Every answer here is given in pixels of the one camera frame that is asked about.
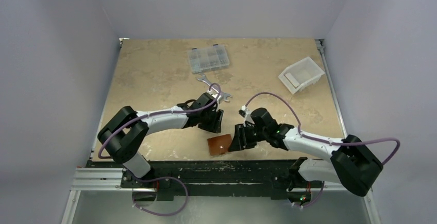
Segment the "brown leather card holder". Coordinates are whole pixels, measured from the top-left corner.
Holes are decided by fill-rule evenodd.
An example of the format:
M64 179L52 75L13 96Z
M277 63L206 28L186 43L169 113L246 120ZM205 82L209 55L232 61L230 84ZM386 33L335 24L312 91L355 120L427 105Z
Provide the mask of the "brown leather card holder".
M226 154L232 142L230 134L224 134L207 139L209 154L211 156L219 156Z

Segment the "white plastic bin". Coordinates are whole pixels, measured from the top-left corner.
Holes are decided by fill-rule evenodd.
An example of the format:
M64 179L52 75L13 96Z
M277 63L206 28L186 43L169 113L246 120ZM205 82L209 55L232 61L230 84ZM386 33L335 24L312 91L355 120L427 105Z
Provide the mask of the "white plastic bin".
M298 88L285 78L286 73L291 73L300 83ZM315 63L311 57L305 57L302 60L286 67L279 75L278 79L289 90L291 94L301 92L306 87L317 83L325 74L325 71Z

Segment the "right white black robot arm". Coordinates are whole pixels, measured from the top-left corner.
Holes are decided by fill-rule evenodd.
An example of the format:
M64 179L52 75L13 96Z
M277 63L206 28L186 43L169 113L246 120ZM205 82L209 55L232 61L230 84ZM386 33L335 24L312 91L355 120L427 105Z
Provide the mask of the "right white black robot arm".
M382 162L360 139L348 135L344 139L300 133L289 124L279 124L266 108L240 110L245 121L234 127L230 152L251 149L266 141L272 147L312 155L289 173L295 186L308 181L340 183L351 193L364 197L383 170Z

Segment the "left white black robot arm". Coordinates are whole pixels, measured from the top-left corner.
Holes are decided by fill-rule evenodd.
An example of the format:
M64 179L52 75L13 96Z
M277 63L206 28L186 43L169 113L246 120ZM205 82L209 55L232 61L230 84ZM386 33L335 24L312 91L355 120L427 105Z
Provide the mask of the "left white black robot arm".
M158 111L136 111L131 106L124 106L97 134L102 145L98 157L103 158L102 151L106 150L109 159L133 174L135 183L148 187L154 180L153 169L139 152L145 137L165 130L190 127L219 133L224 113L219 109L222 99L221 95L205 92L198 99Z

